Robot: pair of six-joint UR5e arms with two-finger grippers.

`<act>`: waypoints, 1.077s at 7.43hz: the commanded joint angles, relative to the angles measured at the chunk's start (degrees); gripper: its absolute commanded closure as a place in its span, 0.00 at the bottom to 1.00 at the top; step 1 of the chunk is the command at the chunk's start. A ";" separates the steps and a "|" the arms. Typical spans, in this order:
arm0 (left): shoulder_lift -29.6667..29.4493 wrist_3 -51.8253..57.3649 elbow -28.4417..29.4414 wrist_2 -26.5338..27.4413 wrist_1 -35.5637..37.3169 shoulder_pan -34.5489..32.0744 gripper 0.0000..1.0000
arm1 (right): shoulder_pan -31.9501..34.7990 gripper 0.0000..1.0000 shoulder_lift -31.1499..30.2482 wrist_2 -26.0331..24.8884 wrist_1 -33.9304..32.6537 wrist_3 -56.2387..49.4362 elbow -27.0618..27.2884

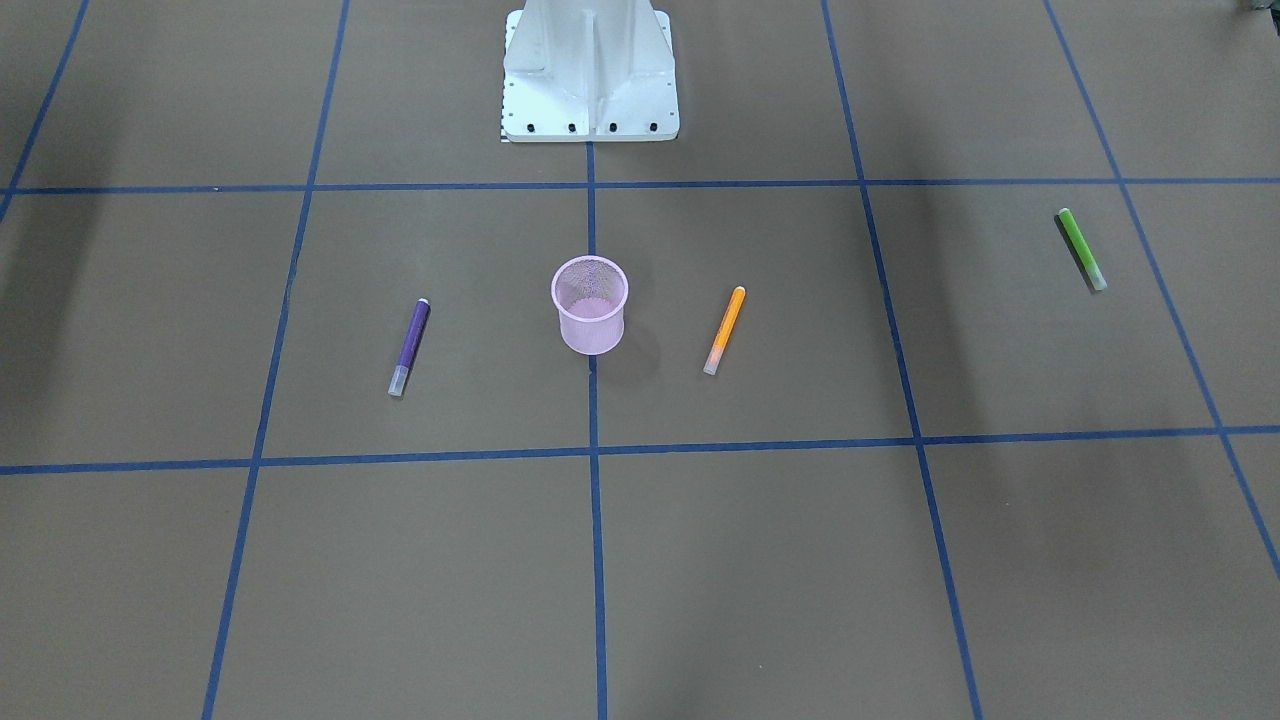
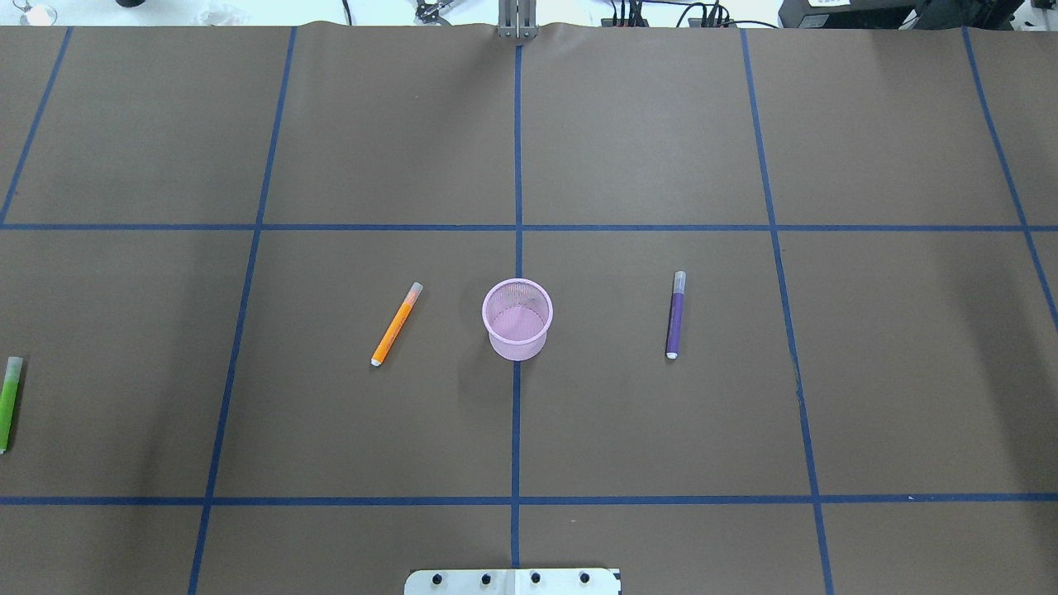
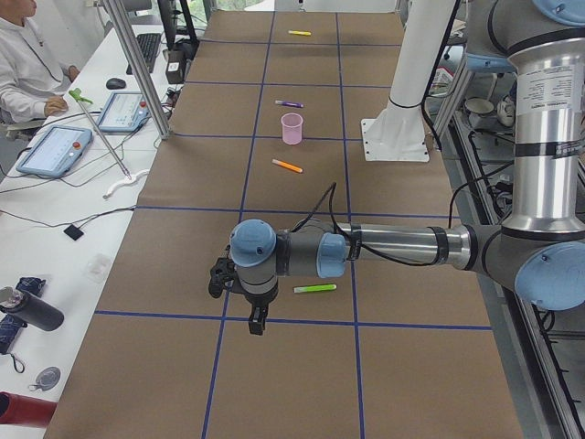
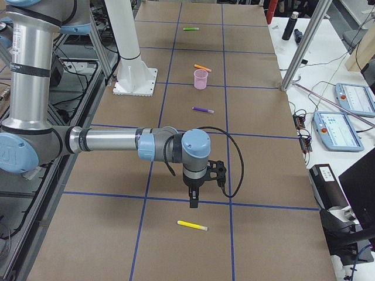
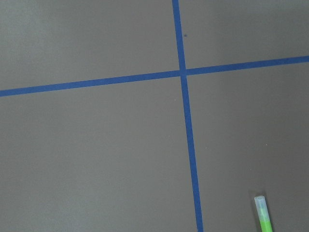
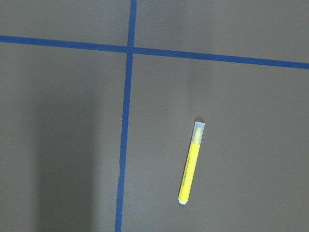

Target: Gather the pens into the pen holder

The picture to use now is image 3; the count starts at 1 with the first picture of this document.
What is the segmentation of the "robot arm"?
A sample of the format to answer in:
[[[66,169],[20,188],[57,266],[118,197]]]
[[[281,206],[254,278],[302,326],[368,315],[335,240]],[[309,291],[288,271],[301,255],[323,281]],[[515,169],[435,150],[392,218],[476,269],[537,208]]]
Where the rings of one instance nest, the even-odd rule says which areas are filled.
[[[283,276],[341,276],[348,262],[381,258],[409,266],[449,264],[490,277],[547,310],[584,301],[584,225],[576,215],[584,149],[584,4],[475,1],[468,22],[473,71],[516,74],[514,187],[498,226],[409,228],[339,224],[308,216],[289,230],[259,219],[229,237],[227,272],[209,292],[242,294],[249,329],[264,331]]]

